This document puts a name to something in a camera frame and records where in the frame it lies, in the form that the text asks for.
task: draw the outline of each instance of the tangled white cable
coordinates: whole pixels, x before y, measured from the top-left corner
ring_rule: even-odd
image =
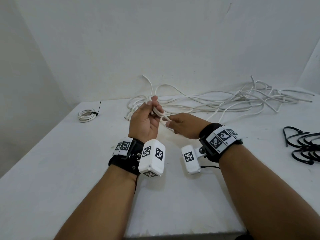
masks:
[[[127,108],[129,109],[129,112],[127,113],[126,119],[130,120],[131,115],[139,108],[140,105],[142,105],[144,102],[147,102],[151,99],[152,93],[153,93],[153,86],[150,80],[142,75],[151,85],[151,93],[150,97],[146,97],[144,95],[137,96],[132,98],[128,103],[127,103]],[[297,104],[299,101],[304,101],[304,102],[312,102],[311,100],[306,100],[302,99],[293,95],[288,95],[283,92],[295,92],[295,93],[300,93],[300,94],[307,94],[314,96],[314,94],[309,93],[309,92],[303,92],[303,91],[298,91],[298,90],[291,90],[291,89],[284,89],[284,90],[278,90],[274,89],[272,86],[266,84],[265,82],[262,81],[255,81],[254,78],[251,76],[251,82],[247,82],[239,91],[237,92],[225,92],[225,91],[209,91],[205,93],[201,93],[198,95],[186,95],[183,92],[181,92],[179,89],[176,87],[170,85],[170,84],[162,84],[158,86],[155,90],[155,95],[157,95],[157,90],[162,87],[162,86],[170,86],[177,90],[179,93],[181,93],[183,96],[180,98],[176,99],[159,99],[159,103],[162,105],[163,110],[167,114],[178,114],[181,112],[184,113],[197,113],[197,112],[207,112],[212,114],[207,118],[209,120],[213,116],[215,116],[218,112],[222,112],[222,115],[218,122],[220,123],[222,121],[222,118],[226,112],[245,112],[249,111],[255,107],[261,107],[261,109],[258,112],[255,113],[247,113],[243,114],[233,120],[236,120],[240,117],[243,116],[248,116],[248,115],[258,115],[260,114],[263,110],[265,105],[269,107],[271,110],[273,110],[275,113],[278,113],[280,111],[280,108],[282,104],[288,103],[288,104]],[[219,93],[219,94],[224,94],[227,95],[226,98],[223,99],[211,99],[209,98],[210,95],[214,93]],[[195,106],[189,106],[186,105],[185,103],[182,103],[181,101],[185,99],[189,99],[195,103]],[[276,101],[279,103],[278,108],[273,107],[270,103],[267,101]],[[165,117],[166,119],[167,116],[155,111],[155,113],[160,116],[160,117]]]
[[[94,120],[94,118],[97,117],[97,115],[99,114],[100,106],[101,106],[101,101],[100,101],[98,112],[96,112],[94,109],[87,109],[87,110],[80,111],[78,113],[79,122],[86,123]]]

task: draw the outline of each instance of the wall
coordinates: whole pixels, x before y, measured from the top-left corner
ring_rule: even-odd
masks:
[[[0,0],[0,177],[69,112],[13,0]]]
[[[320,94],[320,40],[306,64],[297,86]]]
[[[320,0],[16,2],[69,104],[148,94],[141,74],[189,94],[294,86],[320,37]]]

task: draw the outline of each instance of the black wrist strap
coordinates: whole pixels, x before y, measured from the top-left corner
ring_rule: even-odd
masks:
[[[206,140],[215,130],[217,130],[218,128],[222,127],[221,124],[219,123],[212,123],[208,126],[206,126],[199,134],[200,136],[200,142],[203,145],[206,154],[207,154],[207,158],[209,161],[212,161],[214,163],[218,163],[220,158],[222,157],[222,155],[234,144],[237,145],[242,145],[243,142],[240,139],[237,139],[236,141],[234,141],[232,144],[229,144],[221,153],[218,153],[212,145],[210,145],[210,143]],[[228,133],[228,136],[233,136],[234,134],[230,133],[230,131],[226,132]]]
[[[126,156],[116,155],[113,156],[109,161],[110,165],[115,165],[119,168],[122,168],[130,173],[133,173],[137,176],[140,175],[139,172],[139,162],[138,159],[141,157],[144,143],[138,139],[134,139],[128,150]]]

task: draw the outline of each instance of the person's right arm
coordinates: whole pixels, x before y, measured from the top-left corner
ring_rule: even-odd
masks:
[[[169,116],[166,126],[190,139],[210,122],[190,114]],[[320,239],[320,217],[278,175],[243,145],[232,145],[219,166],[232,201],[255,240]]]

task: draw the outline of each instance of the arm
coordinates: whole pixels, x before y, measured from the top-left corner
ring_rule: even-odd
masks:
[[[147,142],[158,135],[160,118],[151,116],[157,102],[141,105],[132,115],[128,137]],[[62,226],[55,240],[62,239],[122,239],[129,219],[137,176],[110,165],[101,180],[75,209]]]
[[[210,124],[190,114],[169,118],[167,127],[190,139],[198,139]],[[254,239],[320,239],[318,214],[243,145],[232,145],[219,165],[232,201]]]

